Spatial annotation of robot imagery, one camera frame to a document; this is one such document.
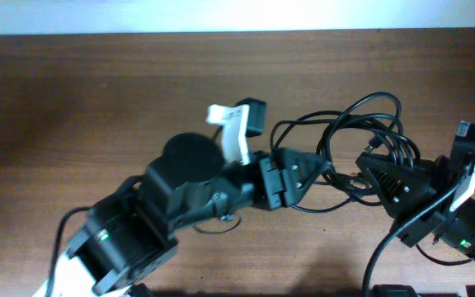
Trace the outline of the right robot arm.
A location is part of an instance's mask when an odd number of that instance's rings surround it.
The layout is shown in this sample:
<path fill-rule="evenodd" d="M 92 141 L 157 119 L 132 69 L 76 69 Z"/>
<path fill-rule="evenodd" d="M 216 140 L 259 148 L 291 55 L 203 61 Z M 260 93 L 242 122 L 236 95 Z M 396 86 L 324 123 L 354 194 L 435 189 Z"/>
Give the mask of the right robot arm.
<path fill-rule="evenodd" d="M 469 261 L 475 262 L 475 200 L 467 199 L 456 210 L 458 187 L 468 166 L 456 167 L 445 156 L 435 161 L 417 160 L 406 166 L 379 154 L 362 153 L 356 165 L 370 183 L 387 214 L 393 218 L 389 233 L 374 250 L 364 272 L 362 295 L 370 295 L 370 281 L 384 249 L 394 239 L 408 247 L 429 234 Z"/>

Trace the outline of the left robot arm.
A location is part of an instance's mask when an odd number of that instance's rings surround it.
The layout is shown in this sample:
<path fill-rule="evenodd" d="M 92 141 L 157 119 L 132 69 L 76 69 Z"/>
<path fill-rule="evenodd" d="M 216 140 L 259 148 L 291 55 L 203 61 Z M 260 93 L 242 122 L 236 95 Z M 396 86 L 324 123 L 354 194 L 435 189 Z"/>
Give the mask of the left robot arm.
<path fill-rule="evenodd" d="M 88 206 L 83 226 L 56 247 L 46 296 L 122 295 L 176 254 L 176 234 L 252 207 L 297 205 L 330 163 L 278 148 L 228 159 L 210 138 L 178 134 L 141 175 Z"/>

